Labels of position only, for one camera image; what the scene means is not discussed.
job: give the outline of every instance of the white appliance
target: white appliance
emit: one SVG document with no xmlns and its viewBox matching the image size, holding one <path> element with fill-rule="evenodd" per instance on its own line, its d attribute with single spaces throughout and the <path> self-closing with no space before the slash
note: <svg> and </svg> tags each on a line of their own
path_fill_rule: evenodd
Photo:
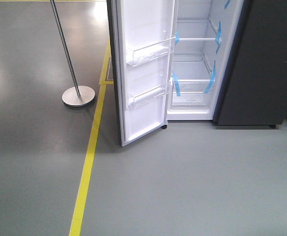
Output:
<svg viewBox="0 0 287 236">
<path fill-rule="evenodd" d="M 168 120 L 212 120 L 243 0 L 109 0 L 124 146 Z"/>
</svg>

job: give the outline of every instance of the metal pole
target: metal pole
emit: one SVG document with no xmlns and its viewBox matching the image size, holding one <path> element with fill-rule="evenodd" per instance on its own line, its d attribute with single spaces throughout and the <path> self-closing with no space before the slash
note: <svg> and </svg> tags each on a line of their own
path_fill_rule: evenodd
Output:
<svg viewBox="0 0 287 236">
<path fill-rule="evenodd" d="M 64 47 L 64 51 L 65 51 L 65 54 L 66 54 L 67 62 L 68 62 L 68 65 L 69 65 L 71 77 L 72 77 L 72 79 L 74 81 L 76 93 L 77 93 L 77 96 L 80 97 L 80 92 L 79 92 L 76 76 L 75 76 L 73 65 L 71 63 L 71 59 L 70 59 L 69 52 L 68 52 L 68 49 L 67 49 L 67 45 L 66 45 L 64 34 L 63 34 L 63 30 L 61 28 L 61 24 L 60 24 L 60 21 L 59 21 L 59 16 L 58 16 L 58 13 L 57 13 L 56 5 L 55 5 L 54 0 L 50 0 L 50 2 L 51 2 L 51 5 L 52 5 L 52 9 L 53 9 L 53 13 L 54 13 L 54 16 L 55 16 L 56 24 L 57 24 L 57 27 L 58 27 L 58 31 L 59 31 L 59 35 L 60 35 L 60 38 L 61 38 L 61 42 L 63 43 L 63 47 Z"/>
</svg>

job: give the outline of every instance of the round metal base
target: round metal base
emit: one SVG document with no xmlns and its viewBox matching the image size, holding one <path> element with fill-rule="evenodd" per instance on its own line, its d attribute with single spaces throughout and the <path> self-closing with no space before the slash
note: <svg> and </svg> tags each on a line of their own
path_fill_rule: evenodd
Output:
<svg viewBox="0 0 287 236">
<path fill-rule="evenodd" d="M 95 91 L 87 86 L 78 86 L 80 97 L 77 96 L 75 87 L 67 89 L 61 97 L 63 102 L 71 107 L 82 107 L 90 103 L 95 97 Z"/>
</svg>

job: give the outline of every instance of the gray floor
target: gray floor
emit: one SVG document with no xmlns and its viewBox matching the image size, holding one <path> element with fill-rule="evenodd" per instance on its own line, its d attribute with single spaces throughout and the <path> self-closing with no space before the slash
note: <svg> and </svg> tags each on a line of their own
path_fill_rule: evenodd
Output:
<svg viewBox="0 0 287 236">
<path fill-rule="evenodd" d="M 287 236 L 287 123 L 172 122 L 120 148 L 104 103 L 82 236 Z"/>
<path fill-rule="evenodd" d="M 77 78 L 98 90 L 107 22 L 86 21 L 97 4 L 59 11 Z M 49 3 L 0 3 L 0 235 L 69 232 L 94 112 L 61 103 L 69 86 Z M 287 236 L 286 122 L 172 122 L 124 148 L 117 137 L 107 86 L 82 236 Z"/>
<path fill-rule="evenodd" d="M 98 93 L 105 2 L 57 6 L 77 80 Z M 0 2 L 0 236 L 69 233 L 95 110 L 63 104 L 72 86 L 51 4 Z"/>
</svg>

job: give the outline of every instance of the refrigerator door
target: refrigerator door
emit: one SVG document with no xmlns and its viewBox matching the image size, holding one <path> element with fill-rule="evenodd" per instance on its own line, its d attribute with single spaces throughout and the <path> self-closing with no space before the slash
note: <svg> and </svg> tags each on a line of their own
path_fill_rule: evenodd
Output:
<svg viewBox="0 0 287 236">
<path fill-rule="evenodd" d="M 287 115 L 287 0 L 245 2 L 245 27 L 238 35 L 214 121 L 281 124 Z"/>
<path fill-rule="evenodd" d="M 175 0 L 109 0 L 120 144 L 167 123 Z"/>
</svg>

